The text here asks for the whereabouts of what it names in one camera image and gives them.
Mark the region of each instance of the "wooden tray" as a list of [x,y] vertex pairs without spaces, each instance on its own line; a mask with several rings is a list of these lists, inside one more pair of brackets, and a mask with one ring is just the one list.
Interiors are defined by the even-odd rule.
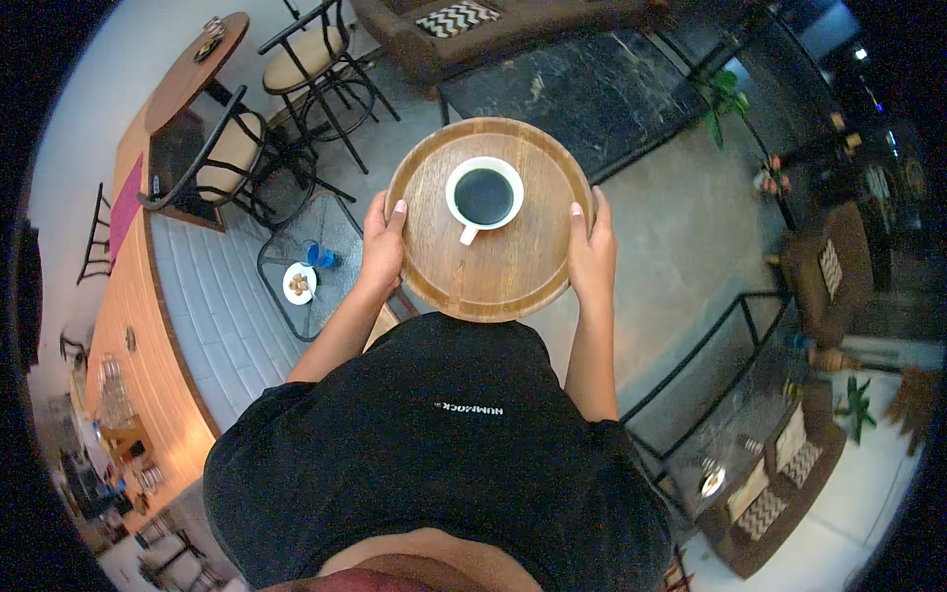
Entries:
[[[447,177],[474,156],[494,156],[519,172],[523,207],[512,222],[481,230],[470,246],[447,208]],[[425,302],[455,318],[498,323],[535,313],[569,285],[569,207],[579,202],[586,232],[592,192],[578,163],[551,135],[501,117],[451,124],[426,137],[395,171],[386,219],[408,204],[402,278]]]

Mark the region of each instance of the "hand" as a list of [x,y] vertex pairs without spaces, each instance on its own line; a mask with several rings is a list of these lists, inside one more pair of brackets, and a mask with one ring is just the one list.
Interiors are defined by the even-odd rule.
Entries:
[[384,223],[384,195],[380,191],[372,200],[365,215],[362,270],[355,282],[357,288],[387,299],[391,291],[402,283],[400,273],[404,258],[402,229],[407,219],[407,203],[399,200],[391,212],[391,220]]
[[586,311],[614,308],[615,264],[618,246],[612,233],[612,210],[598,186],[592,188],[598,215],[592,237],[586,240],[585,216],[579,204],[570,210],[569,281]]

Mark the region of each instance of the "food on plate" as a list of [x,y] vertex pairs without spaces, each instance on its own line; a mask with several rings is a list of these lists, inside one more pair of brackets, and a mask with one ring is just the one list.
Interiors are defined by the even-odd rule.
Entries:
[[289,288],[295,292],[297,296],[302,296],[303,292],[309,290],[309,282],[306,281],[306,278],[302,274],[296,274],[290,279]]

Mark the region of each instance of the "black t-shirt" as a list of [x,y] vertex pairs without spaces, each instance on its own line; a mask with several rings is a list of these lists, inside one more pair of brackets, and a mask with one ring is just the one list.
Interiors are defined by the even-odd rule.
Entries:
[[501,548],[546,591],[651,592],[670,561],[624,428],[586,422],[519,323],[428,314],[317,384],[267,389],[210,451],[204,496],[259,587],[423,527]]

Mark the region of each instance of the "mug handle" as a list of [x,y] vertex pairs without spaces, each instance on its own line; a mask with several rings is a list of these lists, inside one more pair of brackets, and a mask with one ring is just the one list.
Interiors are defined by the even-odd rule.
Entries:
[[474,241],[474,237],[476,236],[477,230],[479,230],[479,228],[477,228],[476,226],[465,227],[463,234],[460,235],[460,242],[463,244],[466,244],[467,246],[470,246],[470,243]]

